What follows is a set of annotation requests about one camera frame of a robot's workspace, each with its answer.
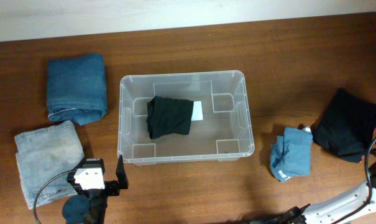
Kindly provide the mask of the white paper label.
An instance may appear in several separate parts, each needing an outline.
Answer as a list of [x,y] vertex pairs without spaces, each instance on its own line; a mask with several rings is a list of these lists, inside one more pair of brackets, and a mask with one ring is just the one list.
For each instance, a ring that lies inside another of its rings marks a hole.
[[203,109],[202,109],[202,102],[195,101],[193,103],[193,111],[192,111],[192,121],[201,121],[203,120]]

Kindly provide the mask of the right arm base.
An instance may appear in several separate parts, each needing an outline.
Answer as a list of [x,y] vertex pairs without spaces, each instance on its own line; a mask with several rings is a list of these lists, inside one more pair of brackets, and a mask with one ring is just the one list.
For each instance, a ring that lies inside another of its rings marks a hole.
[[249,224],[306,224],[306,218],[303,212],[309,206],[310,204],[301,208],[293,207],[279,217],[269,220],[252,220]]

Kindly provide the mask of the black folded garment in bin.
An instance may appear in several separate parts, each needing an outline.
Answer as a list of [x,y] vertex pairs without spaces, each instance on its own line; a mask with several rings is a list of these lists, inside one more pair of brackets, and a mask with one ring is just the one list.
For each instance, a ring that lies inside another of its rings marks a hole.
[[154,96],[147,103],[147,131],[150,139],[169,134],[188,135],[194,102]]

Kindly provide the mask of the small blue cloth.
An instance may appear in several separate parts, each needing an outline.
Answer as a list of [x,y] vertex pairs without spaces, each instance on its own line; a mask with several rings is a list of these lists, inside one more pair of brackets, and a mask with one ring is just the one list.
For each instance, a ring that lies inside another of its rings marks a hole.
[[280,182],[297,176],[310,174],[311,145],[313,135],[311,128],[285,128],[283,136],[277,136],[271,146],[270,170]]

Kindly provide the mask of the clear plastic storage bin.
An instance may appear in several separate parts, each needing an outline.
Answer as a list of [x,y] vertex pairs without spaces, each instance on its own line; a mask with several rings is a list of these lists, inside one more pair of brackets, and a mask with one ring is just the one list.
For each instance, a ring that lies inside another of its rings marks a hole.
[[[188,135],[150,139],[147,103],[154,97],[202,102],[203,120]],[[245,76],[238,70],[128,75],[120,81],[117,154],[125,163],[152,165],[233,161],[255,151]]]

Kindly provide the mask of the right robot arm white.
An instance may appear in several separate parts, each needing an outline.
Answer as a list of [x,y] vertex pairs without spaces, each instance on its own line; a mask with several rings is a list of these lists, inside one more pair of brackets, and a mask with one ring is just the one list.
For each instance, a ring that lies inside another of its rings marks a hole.
[[369,168],[369,186],[366,180],[323,203],[309,205],[303,211],[306,223],[347,223],[376,212],[376,162]]

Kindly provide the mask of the light blue jeans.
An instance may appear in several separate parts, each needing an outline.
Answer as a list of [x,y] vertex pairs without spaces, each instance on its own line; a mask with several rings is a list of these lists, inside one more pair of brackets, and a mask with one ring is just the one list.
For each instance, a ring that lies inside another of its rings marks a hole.
[[48,180],[72,170],[84,157],[71,121],[20,133],[14,136],[14,140],[21,187],[30,210],[76,194],[66,177],[54,180],[42,192],[39,191]]

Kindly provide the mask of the black garment with red trim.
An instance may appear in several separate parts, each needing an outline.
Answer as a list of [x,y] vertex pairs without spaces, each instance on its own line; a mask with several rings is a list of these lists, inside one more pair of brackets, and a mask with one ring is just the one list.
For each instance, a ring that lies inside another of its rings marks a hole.
[[313,131],[313,141],[338,158],[359,163],[376,127],[376,104],[340,88]]

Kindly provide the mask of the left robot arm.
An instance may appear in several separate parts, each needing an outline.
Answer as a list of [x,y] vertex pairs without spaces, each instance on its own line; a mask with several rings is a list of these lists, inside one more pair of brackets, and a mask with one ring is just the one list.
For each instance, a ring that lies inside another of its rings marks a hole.
[[116,167],[116,180],[104,180],[104,161],[83,158],[67,175],[67,182],[77,195],[69,198],[62,215],[67,223],[102,224],[104,222],[108,198],[117,197],[120,191],[129,188],[122,156]]

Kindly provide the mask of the dark blue jeans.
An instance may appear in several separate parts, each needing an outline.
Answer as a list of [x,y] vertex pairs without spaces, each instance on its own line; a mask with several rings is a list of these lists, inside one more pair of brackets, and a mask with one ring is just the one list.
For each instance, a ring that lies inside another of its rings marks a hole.
[[108,112],[106,72],[101,54],[54,59],[47,66],[48,119],[80,126]]

